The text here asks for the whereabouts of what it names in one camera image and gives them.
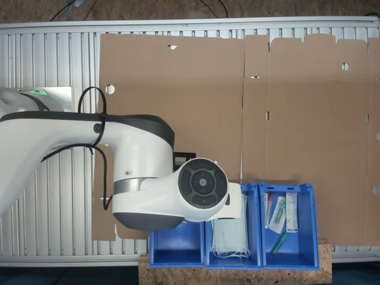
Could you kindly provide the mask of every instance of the green tube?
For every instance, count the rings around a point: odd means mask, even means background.
[[[283,243],[286,240],[286,238],[287,238],[287,233],[284,233],[281,236],[281,238],[278,240],[278,242],[276,243],[276,245],[273,247],[271,255],[275,255],[277,253],[277,251],[281,248],[281,245],[283,245]]]
[[[278,209],[277,216],[275,217],[274,223],[278,224],[281,221],[281,218],[284,214],[284,210],[286,209],[286,201],[282,200],[280,208]]]

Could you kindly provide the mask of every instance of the white package label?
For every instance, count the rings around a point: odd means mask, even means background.
[[[274,208],[272,219],[269,223],[269,229],[281,234],[283,231],[284,223],[286,218],[286,198],[283,196],[278,196],[277,203]]]
[[[286,232],[298,232],[297,224],[297,193],[286,194]]]

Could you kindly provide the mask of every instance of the gray metal band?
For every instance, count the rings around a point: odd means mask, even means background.
[[[113,194],[140,191],[141,183],[147,178],[131,178],[113,183]]]

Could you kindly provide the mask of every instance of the dark background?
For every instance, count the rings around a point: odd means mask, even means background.
[[[95,0],[82,1],[70,20],[82,21]],[[0,0],[0,23],[49,21],[69,0]],[[219,18],[218,0],[204,0]],[[281,16],[348,16],[380,11],[379,0],[222,0],[230,18]],[[55,21],[62,21],[61,13]],[[199,0],[97,0],[86,20],[158,20],[214,18]]]

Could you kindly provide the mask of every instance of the metal rack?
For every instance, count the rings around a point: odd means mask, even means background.
[[[368,42],[380,37],[377,17],[238,18],[171,21],[86,21],[0,25],[0,87],[73,89],[74,106],[99,83],[100,35],[151,34],[244,39],[249,34],[332,34]],[[95,112],[97,94],[84,101]],[[137,265],[146,240],[92,241],[94,159],[76,148],[41,163],[26,190],[0,218],[0,266]],[[333,246],[333,262],[380,260],[380,246]]]

